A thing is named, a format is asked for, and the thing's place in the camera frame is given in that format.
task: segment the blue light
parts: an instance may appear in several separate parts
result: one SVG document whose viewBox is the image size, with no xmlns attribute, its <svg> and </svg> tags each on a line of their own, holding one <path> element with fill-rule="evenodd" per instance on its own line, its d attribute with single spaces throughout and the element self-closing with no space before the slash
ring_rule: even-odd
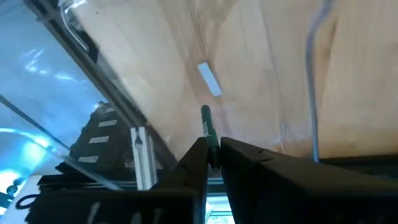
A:
<svg viewBox="0 0 398 224">
<path fill-rule="evenodd" d="M 34 136 L 24 131 L 12 128 L 0 128 L 0 133 L 14 133 L 30 139 L 22 147 L 22 152 L 24 163 L 32 169 L 43 161 L 46 154 L 45 148 L 50 146 L 49 142 L 43 137 Z"/>
</svg>

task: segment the clear plastic cover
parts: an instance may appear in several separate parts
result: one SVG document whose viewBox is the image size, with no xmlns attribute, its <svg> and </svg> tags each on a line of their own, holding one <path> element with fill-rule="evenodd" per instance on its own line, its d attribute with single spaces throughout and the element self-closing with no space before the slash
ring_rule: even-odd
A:
<svg viewBox="0 0 398 224">
<path fill-rule="evenodd" d="M 396 2 L 339 1 L 312 53 L 321 157 L 391 154 L 397 103 Z M 201 136 L 312 154 L 306 38 L 323 1 L 70 1 L 125 89 L 177 158 Z M 222 95 L 197 66 L 207 62 Z"/>
<path fill-rule="evenodd" d="M 108 180 L 122 173 L 135 180 L 129 126 L 37 16 L 22 1 L 4 1 L 0 27 L 0 174 L 13 176 L 0 181 L 70 166 L 114 190 Z"/>
</svg>

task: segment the metal bar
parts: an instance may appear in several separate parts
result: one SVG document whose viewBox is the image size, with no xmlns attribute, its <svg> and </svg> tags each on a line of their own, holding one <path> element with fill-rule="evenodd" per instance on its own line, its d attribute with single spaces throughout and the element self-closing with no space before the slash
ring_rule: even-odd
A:
<svg viewBox="0 0 398 224">
<path fill-rule="evenodd" d="M 157 182 L 152 140 L 145 127 L 131 129 L 132 152 L 138 190 L 149 190 Z"/>
<path fill-rule="evenodd" d="M 338 157 L 320 159 L 323 164 L 338 166 L 369 175 L 398 178 L 398 155 Z"/>
<path fill-rule="evenodd" d="M 76 40 L 62 25 L 62 18 L 57 9 L 46 0 L 25 0 L 27 6 L 42 19 L 44 26 L 58 40 L 72 59 L 82 69 L 95 87 L 109 100 L 121 119 L 129 127 L 145 126 L 154 142 L 154 151 L 158 161 L 164 169 L 171 170 L 177 163 L 174 155 L 167 147 L 158 132 L 149 124 L 146 117 L 135 106 L 135 102 L 128 100 L 109 80 L 107 75 L 89 58 L 87 53 L 78 45 Z"/>
</svg>

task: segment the white sticker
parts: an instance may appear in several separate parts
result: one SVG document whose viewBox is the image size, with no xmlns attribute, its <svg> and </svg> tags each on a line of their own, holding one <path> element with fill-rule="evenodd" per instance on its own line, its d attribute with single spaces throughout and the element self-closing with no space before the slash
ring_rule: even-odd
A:
<svg viewBox="0 0 398 224">
<path fill-rule="evenodd" d="M 117 120 L 102 121 L 102 122 L 99 122 L 98 127 L 112 126 L 112 125 L 115 125 L 117 122 L 118 122 Z"/>
<path fill-rule="evenodd" d="M 101 142 L 107 142 L 109 139 L 109 136 L 105 137 L 96 137 L 96 138 L 91 138 L 88 144 L 90 143 L 101 143 Z"/>
<path fill-rule="evenodd" d="M 85 156 L 79 157 L 78 162 L 87 162 L 87 163 L 95 163 L 98 160 L 99 156 Z"/>
<path fill-rule="evenodd" d="M 113 108 L 108 108 L 108 109 L 105 111 L 105 113 L 109 113 L 109 112 L 113 112 L 113 111 L 114 111 Z"/>
</svg>

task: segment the glass panel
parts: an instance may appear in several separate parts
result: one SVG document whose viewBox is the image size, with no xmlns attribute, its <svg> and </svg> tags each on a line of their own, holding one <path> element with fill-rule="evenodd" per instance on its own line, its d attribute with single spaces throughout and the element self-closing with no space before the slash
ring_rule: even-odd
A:
<svg viewBox="0 0 398 224">
<path fill-rule="evenodd" d="M 300 19 L 292 32 L 300 40 L 314 9 L 302 17 L 294 14 Z M 202 105 L 211 108 L 219 137 L 307 156 L 307 79 L 300 57 L 291 57 L 301 55 L 305 42 L 286 41 L 293 46 L 282 53 L 292 67 L 276 74 L 264 10 L 271 13 L 259 1 L 207 0 L 70 0 L 64 7 L 73 18 L 70 27 L 85 31 L 98 45 L 119 86 L 177 159 L 203 136 Z M 303 147 L 293 149 L 298 142 Z"/>
<path fill-rule="evenodd" d="M 207 197 L 206 224 L 235 223 L 228 197 Z"/>
<path fill-rule="evenodd" d="M 130 126 L 37 16 L 2 1 L 0 29 L 0 182 L 71 166 L 110 189 L 134 182 Z"/>
</svg>

